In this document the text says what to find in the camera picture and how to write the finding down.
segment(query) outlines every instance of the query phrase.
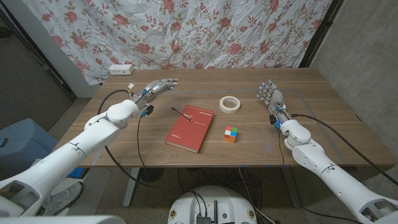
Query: masking tape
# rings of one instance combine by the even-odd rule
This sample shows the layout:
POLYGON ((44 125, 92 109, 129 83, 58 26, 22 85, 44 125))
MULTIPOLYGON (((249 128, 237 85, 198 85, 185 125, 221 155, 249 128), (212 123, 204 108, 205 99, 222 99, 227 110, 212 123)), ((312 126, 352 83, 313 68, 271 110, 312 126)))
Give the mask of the masking tape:
POLYGON ((220 99, 220 109, 225 113, 235 113, 239 110, 240 107, 241 107, 241 102, 236 97, 224 96, 222 97, 222 99, 220 99), (236 104, 236 106, 233 108, 228 108, 224 106, 225 102, 232 102, 236 104))

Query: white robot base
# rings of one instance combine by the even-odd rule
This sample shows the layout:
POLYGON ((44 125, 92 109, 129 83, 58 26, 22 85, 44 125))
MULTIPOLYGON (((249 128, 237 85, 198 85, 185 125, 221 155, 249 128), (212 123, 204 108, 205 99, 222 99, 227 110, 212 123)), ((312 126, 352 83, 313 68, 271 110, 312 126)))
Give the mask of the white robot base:
POLYGON ((193 191, 197 194, 199 204, 194 193, 187 192, 181 195, 170 209, 168 224, 257 223, 253 206, 237 192, 215 185, 197 187, 193 191))

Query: electrical outlet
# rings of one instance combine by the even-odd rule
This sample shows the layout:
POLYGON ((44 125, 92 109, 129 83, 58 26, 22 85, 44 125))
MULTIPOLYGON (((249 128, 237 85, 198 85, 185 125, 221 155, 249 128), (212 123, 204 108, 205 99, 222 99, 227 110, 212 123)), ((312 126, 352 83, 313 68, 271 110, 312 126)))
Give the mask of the electrical outlet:
POLYGON ((132 65, 112 65, 109 71, 111 75, 131 75, 134 67, 132 65))

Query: floral curtain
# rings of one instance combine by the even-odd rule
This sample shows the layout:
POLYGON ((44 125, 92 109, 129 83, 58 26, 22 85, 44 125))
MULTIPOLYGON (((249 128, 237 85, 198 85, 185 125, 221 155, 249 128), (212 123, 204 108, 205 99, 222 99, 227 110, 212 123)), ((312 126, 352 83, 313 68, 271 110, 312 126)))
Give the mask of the floral curtain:
POLYGON ((297 67, 331 0, 23 0, 90 85, 135 69, 297 67))

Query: wooden table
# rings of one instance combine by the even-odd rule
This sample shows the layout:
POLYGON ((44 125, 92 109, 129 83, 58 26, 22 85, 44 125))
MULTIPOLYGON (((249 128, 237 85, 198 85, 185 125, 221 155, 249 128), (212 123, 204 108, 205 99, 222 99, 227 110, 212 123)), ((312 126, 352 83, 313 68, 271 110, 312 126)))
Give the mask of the wooden table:
MULTIPOLYGON (((292 153, 282 142, 279 150, 278 132, 269 124, 267 106, 256 98, 258 87, 271 78, 281 89, 287 109, 291 113, 316 116, 339 131, 375 164, 390 166, 393 156, 381 144, 331 88, 325 79, 311 68, 276 69, 216 69, 216 70, 136 70, 129 76, 110 76, 87 104, 57 148, 83 131, 85 123, 96 115, 101 100, 111 91, 126 89, 135 84, 133 91, 141 91, 149 82, 161 78, 179 78, 178 86, 163 93, 152 102, 154 112, 141 120, 139 144, 147 167, 267 167, 297 166, 292 153), (219 108, 219 100, 227 95, 241 101, 241 109, 226 114, 219 108), (215 111, 205 140, 198 154, 165 144, 165 138, 178 116, 171 110, 183 110, 186 104, 215 111), (225 127, 238 128, 235 143, 223 141, 225 127)), ((126 99, 126 93, 117 93, 104 104, 109 106, 126 99)), ((327 128, 308 118, 297 120, 320 143, 327 156, 339 165, 364 166, 360 158, 342 140, 327 128)), ((137 152, 137 122, 129 121, 118 138, 109 146, 122 166, 142 167, 137 152)), ((80 164, 100 167, 115 166, 105 150, 94 153, 80 164)))

